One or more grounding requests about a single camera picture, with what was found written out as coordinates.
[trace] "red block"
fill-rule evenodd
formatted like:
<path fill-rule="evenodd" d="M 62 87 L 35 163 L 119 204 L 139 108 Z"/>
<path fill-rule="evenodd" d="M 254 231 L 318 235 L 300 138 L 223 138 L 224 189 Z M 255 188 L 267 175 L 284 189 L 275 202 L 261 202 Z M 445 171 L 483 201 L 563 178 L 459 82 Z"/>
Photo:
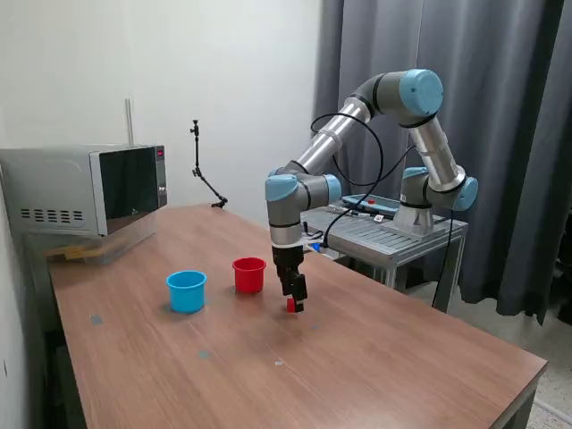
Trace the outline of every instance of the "red block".
<path fill-rule="evenodd" d="M 294 306 L 294 298 L 288 298 L 286 301 L 286 309 L 289 313 L 296 313 L 296 307 Z"/>

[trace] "floor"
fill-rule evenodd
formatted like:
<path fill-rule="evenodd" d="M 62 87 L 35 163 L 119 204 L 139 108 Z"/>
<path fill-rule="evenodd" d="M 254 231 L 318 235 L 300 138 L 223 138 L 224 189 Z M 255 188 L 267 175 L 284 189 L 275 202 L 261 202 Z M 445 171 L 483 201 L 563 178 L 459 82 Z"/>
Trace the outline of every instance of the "floor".
<path fill-rule="evenodd" d="M 433 292 L 434 283 L 411 295 L 430 305 Z M 558 320 L 554 312 L 546 316 L 543 326 L 524 314 L 501 316 L 496 313 L 495 305 L 493 299 L 466 304 L 456 290 L 449 314 L 547 359 L 548 369 L 539 382 L 536 397 L 572 416 L 572 326 Z M 528 428 L 572 429 L 572 426 L 534 405 Z"/>

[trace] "plastic cup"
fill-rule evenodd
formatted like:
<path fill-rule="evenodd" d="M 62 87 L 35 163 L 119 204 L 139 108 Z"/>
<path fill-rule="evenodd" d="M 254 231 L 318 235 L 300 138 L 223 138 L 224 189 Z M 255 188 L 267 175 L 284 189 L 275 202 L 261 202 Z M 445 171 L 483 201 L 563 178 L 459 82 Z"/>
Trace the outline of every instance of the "plastic cup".
<path fill-rule="evenodd" d="M 232 263 L 234 285 L 241 293 L 258 293 L 265 284 L 266 262 L 257 257 L 242 257 Z"/>
<path fill-rule="evenodd" d="M 177 313 L 196 313 L 205 305 L 206 275 L 200 271 L 179 271 L 167 277 L 171 309 Z"/>

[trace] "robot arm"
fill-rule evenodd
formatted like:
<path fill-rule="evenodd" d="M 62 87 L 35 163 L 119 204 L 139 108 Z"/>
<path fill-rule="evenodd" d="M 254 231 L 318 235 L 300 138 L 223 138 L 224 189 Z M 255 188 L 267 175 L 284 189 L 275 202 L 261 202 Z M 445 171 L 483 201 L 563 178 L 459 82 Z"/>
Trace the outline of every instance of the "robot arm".
<path fill-rule="evenodd" d="M 393 117 L 408 129 L 425 164 L 404 173 L 400 210 L 394 220 L 398 227 L 404 231 L 413 228 L 408 221 L 408 209 L 437 205 L 466 210 L 472 205 L 476 180 L 468 178 L 455 163 L 435 116 L 442 104 L 442 92 L 439 77 L 429 70 L 374 76 L 345 100 L 340 113 L 350 117 L 334 116 L 316 133 L 300 158 L 270 173 L 265 191 L 273 260 L 282 292 L 292 295 L 297 312 L 303 310 L 301 301 L 307 298 L 304 275 L 298 271 L 304 258 L 300 214 L 340 199 L 338 179 L 330 174 L 317 174 L 348 139 L 357 123 L 352 118 L 369 122 L 377 114 Z"/>

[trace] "tape mark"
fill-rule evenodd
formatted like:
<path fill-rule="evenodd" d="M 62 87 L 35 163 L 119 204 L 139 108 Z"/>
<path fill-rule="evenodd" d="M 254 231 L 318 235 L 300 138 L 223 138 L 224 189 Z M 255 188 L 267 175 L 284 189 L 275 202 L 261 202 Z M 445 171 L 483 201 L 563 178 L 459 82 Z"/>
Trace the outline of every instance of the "tape mark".
<path fill-rule="evenodd" d="M 91 323 L 94 326 L 99 326 L 104 322 L 104 319 L 101 318 L 101 315 L 91 315 L 89 318 L 91 319 Z"/>

